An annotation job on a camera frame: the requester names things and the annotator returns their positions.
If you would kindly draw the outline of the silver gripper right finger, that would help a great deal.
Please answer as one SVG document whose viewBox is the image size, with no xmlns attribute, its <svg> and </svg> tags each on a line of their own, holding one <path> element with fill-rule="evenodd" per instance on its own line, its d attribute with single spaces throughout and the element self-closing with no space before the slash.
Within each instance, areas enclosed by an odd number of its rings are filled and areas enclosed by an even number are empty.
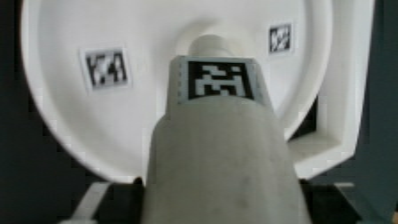
<svg viewBox="0 0 398 224">
<path fill-rule="evenodd" d="M 355 224 L 385 224 L 385 220 L 377 214 L 377 210 L 368 202 L 362 192 L 352 182 L 337 182 L 334 184 L 337 192 L 345 198 L 355 215 L 359 216 L 359 221 Z"/>
</svg>

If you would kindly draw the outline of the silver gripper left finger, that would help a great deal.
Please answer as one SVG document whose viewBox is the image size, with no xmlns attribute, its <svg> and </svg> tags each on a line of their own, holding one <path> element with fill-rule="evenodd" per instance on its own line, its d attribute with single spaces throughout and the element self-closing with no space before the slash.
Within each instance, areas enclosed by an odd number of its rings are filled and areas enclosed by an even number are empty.
<svg viewBox="0 0 398 224">
<path fill-rule="evenodd" d="M 71 217 L 57 224 L 98 224 L 94 214 L 106 195 L 108 187 L 108 182 L 94 182 L 90 184 Z"/>
</svg>

